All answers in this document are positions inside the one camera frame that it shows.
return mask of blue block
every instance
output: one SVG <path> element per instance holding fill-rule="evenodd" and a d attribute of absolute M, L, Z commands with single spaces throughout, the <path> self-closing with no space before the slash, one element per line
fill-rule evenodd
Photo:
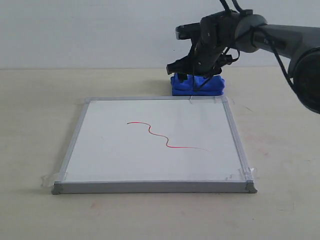
<path fill-rule="evenodd" d="M 178 75 L 171 77 L 172 96 L 221 96 L 224 94 L 225 80 L 216 75 L 211 78 L 199 91 L 197 90 L 207 78 L 188 75 L 187 80 L 181 82 Z"/>

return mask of red wavy line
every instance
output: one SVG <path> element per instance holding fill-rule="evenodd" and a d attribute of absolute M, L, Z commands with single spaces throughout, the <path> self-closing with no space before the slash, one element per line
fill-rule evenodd
<path fill-rule="evenodd" d="M 171 149 L 199 149 L 199 150 L 204 150 L 204 151 L 207 151 L 207 152 L 210 152 L 209 150 L 207 149 L 203 149 L 203 148 L 199 148 L 199 147 L 191 147 L 191 146 L 170 146 L 168 143 L 169 143 L 169 138 L 167 136 L 164 136 L 164 135 L 160 135 L 160 134 L 155 134 L 153 132 L 150 131 L 151 129 L 151 125 L 149 123 L 146 123 L 146 122 L 141 122 L 141 121 L 132 121 L 132 122 L 128 122 L 127 124 L 145 124 L 145 125 L 148 125 L 149 126 L 149 133 L 152 134 L 152 135 L 155 135 L 155 136 L 159 136 L 159 137 L 163 137 L 163 138 L 166 138 L 166 143 L 165 145 L 168 147 L 168 148 L 171 148 Z"/>

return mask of aluminum whiteboard frame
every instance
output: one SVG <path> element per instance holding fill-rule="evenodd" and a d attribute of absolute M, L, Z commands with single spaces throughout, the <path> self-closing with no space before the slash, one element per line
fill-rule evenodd
<path fill-rule="evenodd" d="M 89 104 L 95 101 L 124 100 L 214 100 L 221 102 L 229 123 L 234 144 L 241 163 L 244 181 L 113 181 L 113 182 L 66 182 L 66 170 L 71 159 L 78 135 L 81 131 Z M 54 181 L 51 193 L 59 194 L 103 194 L 103 193 L 257 193 L 254 178 L 240 141 L 234 118 L 226 96 L 146 96 L 146 97 L 87 97 L 74 129 L 61 168 Z"/>

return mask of tabletop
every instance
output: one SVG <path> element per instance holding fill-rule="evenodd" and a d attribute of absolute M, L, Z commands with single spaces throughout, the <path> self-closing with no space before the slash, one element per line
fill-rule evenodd
<path fill-rule="evenodd" d="M 0 70 L 0 239 L 270 240 L 320 236 L 320 115 L 279 67 L 226 67 L 257 194 L 51 195 L 86 97 L 171 95 L 165 69 Z"/>

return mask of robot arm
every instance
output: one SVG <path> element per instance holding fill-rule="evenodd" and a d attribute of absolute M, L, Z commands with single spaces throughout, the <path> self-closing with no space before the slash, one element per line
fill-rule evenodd
<path fill-rule="evenodd" d="M 227 55 L 229 49 L 239 54 L 262 49 L 275 54 L 301 103 L 320 114 L 320 28 L 267 24 L 263 16 L 242 10 L 236 0 L 232 1 L 238 11 L 220 1 L 225 11 L 175 29 L 178 40 L 191 39 L 192 45 L 187 56 L 167 65 L 167 73 L 179 74 L 182 81 L 185 75 L 210 79 L 237 60 Z M 290 59 L 288 72 L 279 55 Z"/>

